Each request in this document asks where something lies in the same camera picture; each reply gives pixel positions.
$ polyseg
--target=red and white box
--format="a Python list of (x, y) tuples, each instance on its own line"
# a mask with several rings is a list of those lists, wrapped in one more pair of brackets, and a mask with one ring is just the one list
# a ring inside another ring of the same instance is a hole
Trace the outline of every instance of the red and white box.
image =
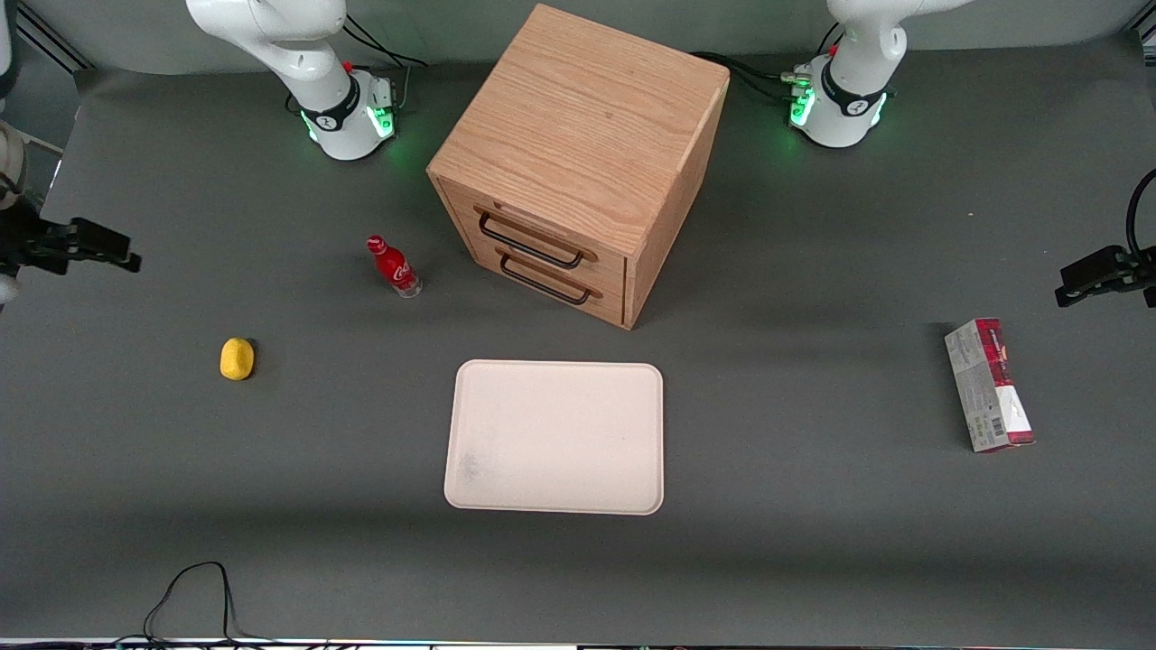
[(1000, 319), (977, 318), (943, 340), (968, 416), (971, 449), (986, 453), (1036, 442), (1008, 375)]

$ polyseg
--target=wood grain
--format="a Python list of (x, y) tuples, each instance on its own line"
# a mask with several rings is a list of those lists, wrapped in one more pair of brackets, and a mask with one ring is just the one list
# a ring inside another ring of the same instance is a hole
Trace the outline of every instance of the wood grain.
[(722, 101), (726, 98), (726, 86), (719, 89), (713, 108), (703, 116), (695, 146), (687, 153), (682, 169), (679, 171), (677, 179), (670, 191), (670, 197), (662, 208), (662, 214), (654, 221), (642, 252), (627, 265), (625, 313), (623, 316), (627, 328), (633, 327), (638, 320), (643, 304), (650, 296), (651, 289), (654, 288), (654, 281), (658, 280), (658, 272), (662, 269), (666, 256), (669, 254), (670, 246), (674, 245), (674, 238), (679, 235), (690, 207), (698, 197), (703, 177), (706, 176), (706, 163), (710, 161), (711, 149), (714, 146), (714, 133), (718, 131), (719, 117), (722, 115)]
[(430, 169), (631, 257), (727, 76), (539, 5)]
[(494, 209), (492, 229), (512, 239), (560, 259), (587, 253), (566, 271), (512, 252), (603, 294), (583, 311), (630, 328), (702, 185), (728, 80), (539, 5), (427, 172), (479, 264), (501, 272), (477, 223)]

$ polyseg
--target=metal frame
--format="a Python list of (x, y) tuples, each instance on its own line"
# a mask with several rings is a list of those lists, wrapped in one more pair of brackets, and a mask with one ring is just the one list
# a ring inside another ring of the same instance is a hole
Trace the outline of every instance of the metal frame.
[(16, 7), (16, 30), (29, 45), (44, 52), (46, 57), (68, 71), (69, 74), (96, 67), (91, 60), (73, 47), (64, 36), (60, 36), (60, 32), (52, 29), (47, 21), (24, 2), (20, 2)]
[(1144, 5), (1136, 17), (1128, 23), (1140, 35), (1144, 46), (1144, 65), (1156, 66), (1156, 0)]

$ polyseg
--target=black metal handle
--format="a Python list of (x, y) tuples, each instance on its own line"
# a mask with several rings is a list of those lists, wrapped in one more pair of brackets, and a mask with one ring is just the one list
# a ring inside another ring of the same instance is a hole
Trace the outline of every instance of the black metal handle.
[(524, 253), (526, 253), (528, 256), (536, 257), (538, 259), (540, 259), (540, 260), (542, 260), (542, 261), (544, 261), (547, 264), (553, 264), (554, 266), (557, 266), (558, 268), (565, 268), (566, 271), (573, 269), (581, 261), (581, 257), (583, 257), (581, 251), (578, 251), (575, 254), (573, 260), (571, 260), (571, 261), (563, 261), (563, 260), (561, 260), (561, 259), (558, 259), (556, 257), (553, 257), (553, 256), (549, 256), (547, 253), (543, 253), (542, 251), (539, 251), (536, 249), (532, 249), (532, 248), (527, 246), (526, 244), (523, 244), (521, 242), (518, 242), (517, 239), (511, 239), (510, 237), (506, 237), (505, 235), (503, 235), (501, 232), (495, 232), (495, 231), (490, 230), (489, 228), (486, 227), (486, 223), (489, 220), (490, 220), (490, 213), (488, 213), (488, 212), (483, 212), (482, 213), (482, 217), (480, 220), (477, 220), (477, 227), (482, 229), (482, 234), (486, 235), (487, 237), (491, 238), (491, 239), (497, 239), (498, 242), (502, 242), (503, 244), (505, 244), (505, 245), (514, 249), (516, 251), (521, 251), (521, 252), (524, 252)]
[(510, 269), (510, 267), (507, 267), (505, 265), (507, 261), (510, 261), (510, 256), (503, 254), (502, 256), (502, 264), (498, 265), (498, 266), (502, 267), (502, 273), (505, 273), (506, 275), (513, 278), (514, 280), (518, 280), (519, 282), (528, 285), (528, 286), (538, 289), (539, 291), (542, 291), (543, 294), (554, 296), (554, 297), (558, 298), (560, 301), (562, 301), (564, 303), (572, 304), (575, 306), (578, 306), (578, 305), (581, 305), (581, 304), (586, 304), (586, 301), (590, 300), (590, 295), (591, 295), (591, 290), (590, 289), (586, 289), (585, 291), (583, 291), (581, 297), (572, 298), (572, 297), (563, 294), (562, 291), (557, 290), (557, 289), (547, 287), (546, 285), (539, 282), (538, 280), (534, 280), (533, 278), (527, 278), (527, 276), (523, 275), (521, 273), (518, 273), (517, 271)]

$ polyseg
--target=green led light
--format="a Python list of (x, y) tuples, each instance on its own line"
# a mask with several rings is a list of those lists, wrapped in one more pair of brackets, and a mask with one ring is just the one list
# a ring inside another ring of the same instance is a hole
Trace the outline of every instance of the green led light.
[(875, 109), (875, 117), (870, 118), (872, 126), (879, 124), (879, 118), (883, 115), (883, 104), (885, 103), (887, 103), (887, 93), (883, 93), (883, 96), (879, 98), (879, 108)]
[(301, 111), (301, 120), (305, 123), (305, 128), (309, 130), (309, 139), (317, 142), (317, 133), (313, 133), (313, 125), (309, 123), (309, 118), (305, 117), (305, 111)]
[(369, 116), (370, 121), (373, 123), (373, 128), (377, 130), (377, 134), (383, 140), (393, 135), (393, 112), (390, 109), (365, 106), (365, 115)]
[(795, 126), (802, 126), (807, 124), (807, 118), (810, 117), (810, 109), (815, 105), (815, 90), (808, 88), (807, 91), (795, 99), (795, 106), (791, 110), (791, 121)]

